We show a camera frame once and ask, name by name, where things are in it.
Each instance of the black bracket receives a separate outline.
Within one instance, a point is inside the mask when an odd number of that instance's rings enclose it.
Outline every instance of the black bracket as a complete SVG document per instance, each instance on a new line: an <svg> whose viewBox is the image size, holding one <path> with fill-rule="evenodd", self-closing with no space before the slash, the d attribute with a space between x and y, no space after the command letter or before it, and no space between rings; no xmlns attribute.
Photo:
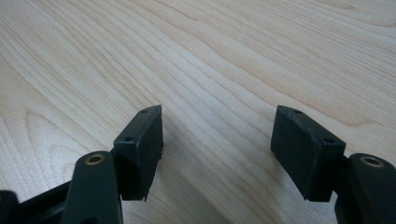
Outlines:
<svg viewBox="0 0 396 224"><path fill-rule="evenodd" d="M303 112L279 105L271 150L304 199L338 195L339 223L396 223L396 171L376 156L344 156L346 143Z"/></svg>
<svg viewBox="0 0 396 224"><path fill-rule="evenodd" d="M81 157L72 180L24 203L0 190L0 224L122 223L123 200L147 199L163 150L162 107L139 111L110 152Z"/></svg>

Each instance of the wooden table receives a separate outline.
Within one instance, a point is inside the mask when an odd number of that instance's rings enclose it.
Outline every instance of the wooden table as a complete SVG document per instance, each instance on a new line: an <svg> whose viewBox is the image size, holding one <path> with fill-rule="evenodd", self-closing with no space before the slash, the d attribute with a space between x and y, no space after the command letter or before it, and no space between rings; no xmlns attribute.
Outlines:
<svg viewBox="0 0 396 224"><path fill-rule="evenodd" d="M0 189L71 178L163 105L163 159L125 223L335 223L270 151L277 105L396 163L396 3L0 1Z"/></svg>

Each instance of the light wood surface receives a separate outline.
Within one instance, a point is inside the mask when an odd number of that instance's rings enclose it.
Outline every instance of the light wood surface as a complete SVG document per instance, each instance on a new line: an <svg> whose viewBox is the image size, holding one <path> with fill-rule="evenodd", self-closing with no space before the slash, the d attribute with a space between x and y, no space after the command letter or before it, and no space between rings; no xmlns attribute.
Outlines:
<svg viewBox="0 0 396 224"><path fill-rule="evenodd" d="M396 2L0 1L0 189L21 201L163 105L125 223L335 223L270 151L277 105L396 163Z"/></svg>

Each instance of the wood grain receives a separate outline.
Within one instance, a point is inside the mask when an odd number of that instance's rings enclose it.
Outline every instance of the wood grain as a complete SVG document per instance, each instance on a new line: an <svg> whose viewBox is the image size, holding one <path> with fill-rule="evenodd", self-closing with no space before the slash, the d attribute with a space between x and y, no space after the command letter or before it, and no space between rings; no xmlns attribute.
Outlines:
<svg viewBox="0 0 396 224"><path fill-rule="evenodd" d="M0 1L0 189L25 201L163 105L148 201L125 223L335 223L270 151L277 105L396 163L396 3Z"/></svg>

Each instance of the screw hole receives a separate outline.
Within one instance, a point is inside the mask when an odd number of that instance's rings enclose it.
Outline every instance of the screw hole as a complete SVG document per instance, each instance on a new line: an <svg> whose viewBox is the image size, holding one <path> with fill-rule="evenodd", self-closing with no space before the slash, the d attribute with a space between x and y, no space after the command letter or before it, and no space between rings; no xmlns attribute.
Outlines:
<svg viewBox="0 0 396 224"><path fill-rule="evenodd" d="M89 158L87 158L87 160L85 160L85 163L87 163L88 165L95 165L95 164L100 163L104 160L105 160L105 157L98 154L98 155L93 155L93 156L90 156Z"/></svg>
<svg viewBox="0 0 396 224"><path fill-rule="evenodd" d="M334 143L334 140L330 139L330 138L325 138L323 139L323 141L327 142L327 143Z"/></svg>
<svg viewBox="0 0 396 224"><path fill-rule="evenodd" d="M95 217L89 217L81 222L81 224L96 224L98 223L98 219Z"/></svg>
<svg viewBox="0 0 396 224"><path fill-rule="evenodd" d="M382 161L379 161L374 157L361 157L361 161L375 168L380 168L384 166L384 163Z"/></svg>
<svg viewBox="0 0 396 224"><path fill-rule="evenodd" d="M132 142L132 141L134 141L134 138L133 138L133 137L126 137L126 138L125 138L125 141L127 141L127 142Z"/></svg>

